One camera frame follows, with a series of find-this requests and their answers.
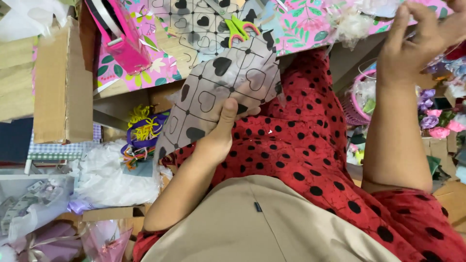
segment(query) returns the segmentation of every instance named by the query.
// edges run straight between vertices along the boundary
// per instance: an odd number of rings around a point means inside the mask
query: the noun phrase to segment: pink basket
[[[371,69],[365,72],[365,75],[370,76],[376,72],[375,69]],[[361,81],[365,78],[363,74],[358,75],[354,82]],[[370,123],[370,116],[363,112],[362,108],[359,108],[356,96],[352,92],[346,92],[345,96],[340,99],[343,107],[343,113],[346,117],[346,122],[350,125],[365,125]]]

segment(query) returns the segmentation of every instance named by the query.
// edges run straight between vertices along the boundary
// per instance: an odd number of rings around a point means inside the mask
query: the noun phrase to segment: red fabric
[[[401,261],[466,261],[463,240],[431,195],[418,190],[370,195],[354,185],[346,172],[346,122],[323,54],[322,49],[300,53],[281,76],[286,108],[274,99],[268,117],[236,122],[230,154],[217,167],[209,190],[228,178],[272,176],[358,227]],[[178,151],[178,164],[194,147]],[[162,235],[140,233],[134,261]]]

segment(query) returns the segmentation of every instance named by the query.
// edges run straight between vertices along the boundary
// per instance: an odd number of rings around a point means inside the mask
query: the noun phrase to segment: polka dot
[[[382,212],[380,211],[380,208],[378,208],[377,206],[371,205],[370,208],[372,209],[372,211],[374,211],[376,215],[380,216],[382,214]]]
[[[330,213],[332,213],[332,214],[336,215],[336,212],[335,212],[335,210],[333,210],[333,209],[331,209],[331,208],[327,208],[326,210],[327,210],[327,211],[329,211]]]
[[[428,199],[427,197],[425,197],[424,195],[415,195],[415,197],[421,199],[421,200],[424,200],[424,201],[429,201],[430,199]]]
[[[361,207],[354,201],[348,201],[348,207],[356,214],[361,212]]]
[[[318,186],[311,186],[311,188],[309,189],[309,191],[311,192],[311,194],[313,194],[314,196],[321,196],[322,195],[322,189]]]
[[[436,230],[435,228],[425,228],[425,231],[432,237],[443,240],[444,236],[443,233]]]
[[[407,208],[403,208],[403,209],[397,210],[397,213],[406,215],[406,214],[411,214],[411,211],[409,209],[407,209]]]
[[[293,176],[296,178],[296,180],[299,180],[299,181],[303,181],[304,180],[304,176],[299,173],[299,172],[294,172],[293,173]]]
[[[345,186],[342,183],[334,181],[333,184],[335,185],[336,188],[338,188],[338,190],[340,191],[345,190]]]
[[[448,211],[446,210],[446,208],[442,207],[442,213],[444,216],[448,217]]]
[[[421,254],[426,258],[421,260],[422,262],[442,262],[443,260],[434,252],[425,250]]]
[[[313,174],[313,175],[315,175],[315,176],[317,176],[317,177],[322,176],[322,174],[321,174],[320,172],[318,172],[318,171],[316,171],[316,170],[313,170],[313,169],[309,170],[309,172],[311,172],[311,174]]]
[[[393,234],[386,227],[379,226],[377,228],[377,235],[379,235],[380,238],[385,242],[388,242],[388,243],[393,242]]]

